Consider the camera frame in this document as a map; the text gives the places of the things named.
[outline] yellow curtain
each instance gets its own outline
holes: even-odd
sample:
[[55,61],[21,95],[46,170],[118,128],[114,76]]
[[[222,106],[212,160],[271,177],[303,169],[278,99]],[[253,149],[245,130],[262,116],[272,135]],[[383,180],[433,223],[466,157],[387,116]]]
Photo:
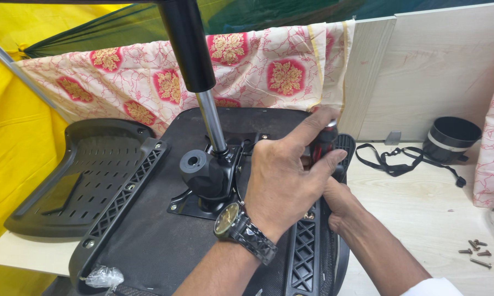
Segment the yellow curtain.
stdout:
[[[125,5],[0,4],[0,45],[31,45]],[[0,63],[0,236],[7,216],[57,166],[67,123]],[[40,295],[54,275],[0,266],[0,295]]]

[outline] white desk surface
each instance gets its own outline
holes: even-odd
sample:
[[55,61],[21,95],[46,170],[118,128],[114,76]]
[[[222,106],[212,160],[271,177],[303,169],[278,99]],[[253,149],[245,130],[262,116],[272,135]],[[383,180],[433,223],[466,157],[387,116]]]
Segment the white desk surface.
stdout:
[[[374,143],[379,153],[396,146]],[[400,147],[420,147],[421,143],[401,143]],[[463,165],[453,165],[467,186],[455,186],[455,178],[446,169],[421,163],[415,170],[394,178],[362,164],[354,156],[348,171],[348,185],[362,202],[415,256],[432,276],[446,277],[465,296],[494,295],[494,255],[478,257],[459,254],[470,247],[467,240],[479,239],[494,254],[494,228],[487,221],[487,209],[472,205],[476,151]],[[370,148],[359,155],[375,161]],[[397,155],[388,164],[411,163],[412,158]],[[0,265],[68,276],[68,261],[79,239],[41,239],[6,232],[0,237]],[[477,265],[469,258],[492,263],[492,269]],[[350,255],[348,271],[340,296],[379,295],[370,278]]]

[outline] white tape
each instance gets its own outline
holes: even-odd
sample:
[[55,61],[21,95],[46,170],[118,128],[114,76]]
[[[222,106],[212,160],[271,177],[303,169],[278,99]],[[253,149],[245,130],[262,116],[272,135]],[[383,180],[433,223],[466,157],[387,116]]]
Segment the white tape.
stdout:
[[446,150],[449,150],[449,151],[452,151],[452,152],[463,152],[463,151],[467,151],[468,148],[457,148],[457,147],[452,147],[452,146],[448,146],[448,145],[444,145],[443,143],[437,141],[430,132],[428,132],[428,139],[433,143],[435,144],[435,146],[437,147],[440,147],[442,149],[446,149]]

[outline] wristwatch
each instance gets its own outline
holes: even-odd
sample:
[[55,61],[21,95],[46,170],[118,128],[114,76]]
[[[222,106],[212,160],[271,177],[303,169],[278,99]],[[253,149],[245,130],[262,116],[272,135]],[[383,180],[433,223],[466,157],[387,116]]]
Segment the wristwatch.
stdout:
[[251,223],[243,201],[233,202],[223,209],[214,224],[214,235],[219,240],[239,243],[264,265],[268,265],[274,259],[278,250],[274,243]]

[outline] white sleeve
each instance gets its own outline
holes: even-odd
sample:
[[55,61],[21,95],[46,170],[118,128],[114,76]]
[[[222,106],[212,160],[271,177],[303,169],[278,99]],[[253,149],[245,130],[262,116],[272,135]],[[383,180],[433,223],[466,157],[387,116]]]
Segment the white sleeve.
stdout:
[[427,279],[411,287],[401,296],[463,296],[447,279]]

